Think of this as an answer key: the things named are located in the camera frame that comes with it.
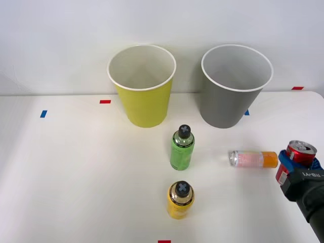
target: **gray paper cup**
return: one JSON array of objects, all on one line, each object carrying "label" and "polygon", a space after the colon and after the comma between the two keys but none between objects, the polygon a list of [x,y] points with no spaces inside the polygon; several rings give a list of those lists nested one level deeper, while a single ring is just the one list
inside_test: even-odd
[{"label": "gray paper cup", "polygon": [[260,52],[241,45],[221,45],[207,51],[201,68],[200,113],[217,128],[230,128],[272,79],[271,62]]}]

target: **black bottle cap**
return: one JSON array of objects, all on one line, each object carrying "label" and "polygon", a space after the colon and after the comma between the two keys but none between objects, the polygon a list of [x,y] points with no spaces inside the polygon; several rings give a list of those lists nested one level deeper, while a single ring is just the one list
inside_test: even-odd
[{"label": "black bottle cap", "polygon": [[188,184],[188,182],[178,181],[175,190],[176,194],[179,197],[186,197],[187,195],[189,195],[190,185]]},{"label": "black bottle cap", "polygon": [[191,134],[190,126],[188,125],[181,125],[179,127],[179,137],[180,138],[189,138]]}]

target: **red can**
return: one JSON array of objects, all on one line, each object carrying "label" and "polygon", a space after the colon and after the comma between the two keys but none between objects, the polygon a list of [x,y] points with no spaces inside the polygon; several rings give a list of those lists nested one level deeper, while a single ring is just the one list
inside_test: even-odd
[{"label": "red can", "polygon": [[[307,168],[312,165],[316,153],[317,149],[314,146],[298,140],[290,141],[286,149],[286,154],[291,160]],[[284,184],[288,173],[286,167],[280,164],[275,176],[280,185]]]}]

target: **green bottle label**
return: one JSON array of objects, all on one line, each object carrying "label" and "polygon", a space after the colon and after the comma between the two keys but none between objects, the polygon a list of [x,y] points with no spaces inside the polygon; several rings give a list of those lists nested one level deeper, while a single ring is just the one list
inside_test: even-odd
[{"label": "green bottle label", "polygon": [[172,138],[171,141],[171,165],[178,171],[183,171],[190,164],[191,154],[193,151],[194,139],[192,143],[186,146],[177,145]]}]

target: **green bottle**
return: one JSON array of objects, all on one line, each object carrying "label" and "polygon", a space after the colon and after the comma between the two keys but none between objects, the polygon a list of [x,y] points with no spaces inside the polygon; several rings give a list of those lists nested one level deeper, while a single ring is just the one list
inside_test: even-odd
[{"label": "green bottle", "polygon": [[190,126],[181,125],[172,137],[171,142],[171,166],[183,171],[188,168],[194,146],[194,136]]}]

